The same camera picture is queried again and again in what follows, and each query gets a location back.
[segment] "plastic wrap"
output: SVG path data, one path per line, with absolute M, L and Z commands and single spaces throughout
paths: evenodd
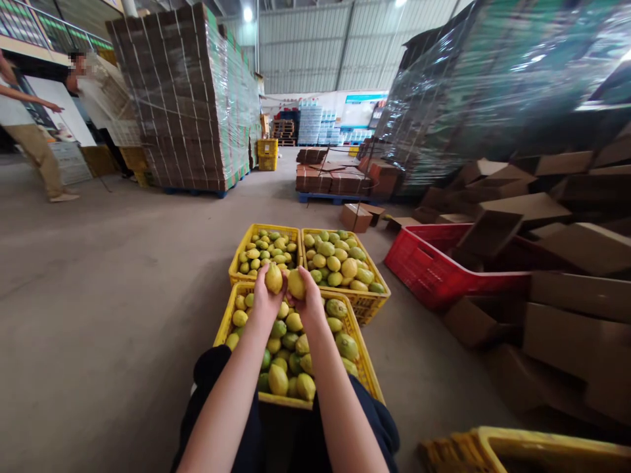
M 408 55 L 376 131 L 405 170 L 398 194 L 421 194 L 472 159 L 506 161 L 562 125 L 631 48 L 629 3 L 478 0 Z
M 108 23 L 161 187 L 227 191 L 261 136 L 258 84 L 202 4 Z M 256 164 L 256 147 L 252 146 Z

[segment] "white wall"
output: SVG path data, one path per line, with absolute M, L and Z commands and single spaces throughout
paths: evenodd
M 30 76 L 26 76 L 26 80 L 33 88 L 35 95 L 64 109 L 60 114 L 56 114 L 46 108 L 46 113 L 55 125 L 65 124 L 81 146 L 97 145 L 63 83 Z
M 292 93 L 292 94 L 268 94 L 261 98 L 263 113 L 269 114 L 270 118 L 276 115 L 284 108 L 293 108 L 298 106 L 300 99 L 317 99 L 318 105 L 324 109 L 335 110 L 336 117 L 339 119 L 337 126 L 367 125 L 366 123 L 349 123 L 349 119 L 344 116 L 346 106 L 346 97 L 348 95 L 365 95 L 365 94 L 387 94 L 388 91 L 338 91 L 323 93 Z

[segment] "hand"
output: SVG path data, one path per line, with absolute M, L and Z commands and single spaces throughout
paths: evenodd
M 63 110 L 64 110 L 64 109 L 63 109 L 63 108 L 61 108 L 59 105 L 55 105 L 55 104 L 54 104 L 54 103 L 52 103 L 52 102 L 46 102 L 46 101 L 44 101 L 44 102 L 42 103 L 42 105 L 43 105 L 44 107 L 46 107 L 46 108 L 50 108 L 50 109 L 51 109 L 53 112 L 55 112 L 55 113 L 61 113 L 61 112 L 63 112 Z
M 287 292 L 287 300 L 290 305 L 296 308 L 296 312 L 300 314 L 302 324 L 309 330 L 316 322 L 326 321 L 324 306 L 322 305 L 322 296 L 316 282 L 302 266 L 298 267 L 298 272 L 304 281 L 306 293 L 304 300 L 294 298 L 290 292 Z
M 283 287 L 278 294 L 274 294 L 265 285 L 265 275 L 268 270 L 269 263 L 258 270 L 256 284 L 254 285 L 254 307 L 252 312 L 256 314 L 253 317 L 254 320 L 264 321 L 271 325 L 276 320 L 276 315 L 281 309 L 281 302 L 287 293 L 287 278 L 283 275 Z

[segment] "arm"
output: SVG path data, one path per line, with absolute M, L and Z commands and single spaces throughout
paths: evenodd
M 335 472 L 387 472 L 372 427 L 350 383 L 327 324 L 319 289 L 299 267 L 306 287 L 304 301 L 294 300 L 309 339 L 324 438 Z
M 55 105 L 52 102 L 47 102 L 39 97 L 35 97 L 35 95 L 29 95 L 29 94 L 25 94 L 24 92 L 17 91 L 15 89 L 11 89 L 10 87 L 7 87 L 6 85 L 0 84 L 0 95 L 4 95 L 11 99 L 19 100 L 22 102 L 38 103 L 40 105 L 43 105 L 46 108 L 50 108 L 53 112 L 56 112 L 56 113 L 61 113 L 61 111 L 64 110 L 63 108 Z
M 13 72 L 13 68 L 9 64 L 9 62 L 5 59 L 2 50 L 0 49 L 0 74 L 5 78 L 5 80 L 11 85 L 18 85 L 18 80 L 15 77 L 15 73 Z
M 268 269 L 265 265 L 258 272 L 254 308 L 243 336 L 199 413 L 179 473 L 232 469 L 256 391 L 260 360 L 287 290 L 285 279 L 278 295 L 268 292 L 264 280 Z

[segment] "sneaker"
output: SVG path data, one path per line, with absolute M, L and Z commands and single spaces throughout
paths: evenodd
M 78 198 L 79 196 L 76 194 L 61 194 L 61 195 L 58 195 L 57 197 L 51 197 L 49 199 L 49 202 L 54 204 L 55 202 L 68 202 L 70 200 L 75 200 Z

